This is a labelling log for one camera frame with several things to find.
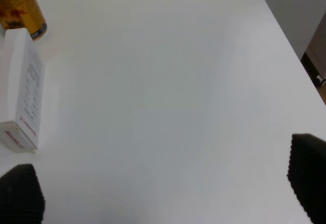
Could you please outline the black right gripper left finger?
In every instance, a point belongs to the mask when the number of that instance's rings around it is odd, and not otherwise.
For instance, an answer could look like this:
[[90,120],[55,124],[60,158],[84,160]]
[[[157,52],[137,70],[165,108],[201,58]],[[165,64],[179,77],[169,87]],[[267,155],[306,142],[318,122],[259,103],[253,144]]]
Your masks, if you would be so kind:
[[1,176],[1,223],[41,223],[43,196],[32,164],[19,164]]

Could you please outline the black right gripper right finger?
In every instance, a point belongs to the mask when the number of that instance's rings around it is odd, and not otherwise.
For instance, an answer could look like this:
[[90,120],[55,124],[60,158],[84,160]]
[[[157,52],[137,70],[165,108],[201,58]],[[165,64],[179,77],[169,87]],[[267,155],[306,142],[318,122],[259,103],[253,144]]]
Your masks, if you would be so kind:
[[325,141],[293,134],[288,181],[312,223],[325,223]]

